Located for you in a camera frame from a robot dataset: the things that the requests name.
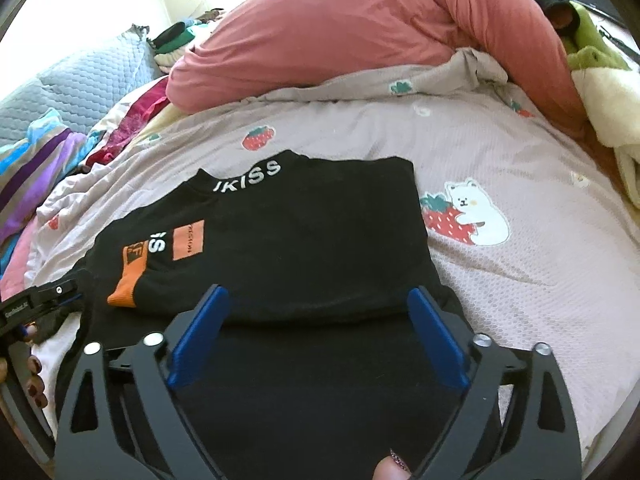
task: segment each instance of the green fabric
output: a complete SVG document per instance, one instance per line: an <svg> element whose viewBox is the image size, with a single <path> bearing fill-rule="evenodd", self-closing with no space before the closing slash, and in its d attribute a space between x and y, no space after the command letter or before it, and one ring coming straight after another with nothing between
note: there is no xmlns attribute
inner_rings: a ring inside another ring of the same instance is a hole
<svg viewBox="0 0 640 480"><path fill-rule="evenodd" d="M601 37L589 11L580 4L571 3L580 16L580 27L573 38L562 38L562 44L568 54L569 68L572 71L583 68L631 70L624 58Z"/></svg>
<svg viewBox="0 0 640 480"><path fill-rule="evenodd" d="M156 50L156 54L168 54L169 52L173 52L176 48L185 46L194 39L195 35L187 28L180 36L175 38L175 40L171 40L158 48Z"/></svg>

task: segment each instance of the green plush toy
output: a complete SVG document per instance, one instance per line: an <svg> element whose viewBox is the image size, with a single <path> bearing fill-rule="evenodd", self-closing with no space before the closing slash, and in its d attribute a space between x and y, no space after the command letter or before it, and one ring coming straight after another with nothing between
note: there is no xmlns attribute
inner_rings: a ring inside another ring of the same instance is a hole
<svg viewBox="0 0 640 480"><path fill-rule="evenodd" d="M571 4L578 11L580 26L572 38L562 38L569 68L572 71L583 68L631 70L623 57L602 39L591 20L589 11L575 2L571 2Z"/></svg>

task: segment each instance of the white bear print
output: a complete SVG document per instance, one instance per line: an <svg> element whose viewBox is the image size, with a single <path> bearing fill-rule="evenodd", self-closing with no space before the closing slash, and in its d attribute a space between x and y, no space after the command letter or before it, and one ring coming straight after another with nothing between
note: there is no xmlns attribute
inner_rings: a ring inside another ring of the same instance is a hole
<svg viewBox="0 0 640 480"><path fill-rule="evenodd" d="M508 240L509 224L475 180L447 182L445 189L453 207L462 213L456 216L456 222L475 225L476 233L469 236L475 245L497 245Z"/></svg>

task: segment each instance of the bear face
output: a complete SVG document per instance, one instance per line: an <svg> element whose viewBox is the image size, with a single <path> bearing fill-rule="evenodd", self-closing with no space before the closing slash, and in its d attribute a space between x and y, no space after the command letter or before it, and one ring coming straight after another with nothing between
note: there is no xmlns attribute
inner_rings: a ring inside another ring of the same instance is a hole
<svg viewBox="0 0 640 480"><path fill-rule="evenodd" d="M455 209L463 213L493 209L491 200L475 180L464 184L447 184L447 192Z"/></svg>

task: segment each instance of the pink fabric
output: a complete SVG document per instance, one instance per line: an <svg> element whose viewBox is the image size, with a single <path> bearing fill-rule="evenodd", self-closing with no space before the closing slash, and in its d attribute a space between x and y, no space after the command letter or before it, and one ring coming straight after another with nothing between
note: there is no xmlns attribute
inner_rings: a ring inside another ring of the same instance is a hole
<svg viewBox="0 0 640 480"><path fill-rule="evenodd" d="M566 54L533 0L248 0L174 65L167 96L195 113L359 70L439 65L463 46L494 56L580 138L587 116Z"/></svg>
<svg viewBox="0 0 640 480"><path fill-rule="evenodd" d="M109 164L131 139L169 104L166 97L167 81L168 78L163 77L131 105L118 127L112 131L106 145L87 158L86 166L90 168L96 163Z"/></svg>
<svg viewBox="0 0 640 480"><path fill-rule="evenodd" d="M31 240L36 225L36 217L23 229L18 243L15 245L9 264L0 280L0 296L3 300L18 294L24 290L24 273L27 271L29 252L31 251Z"/></svg>

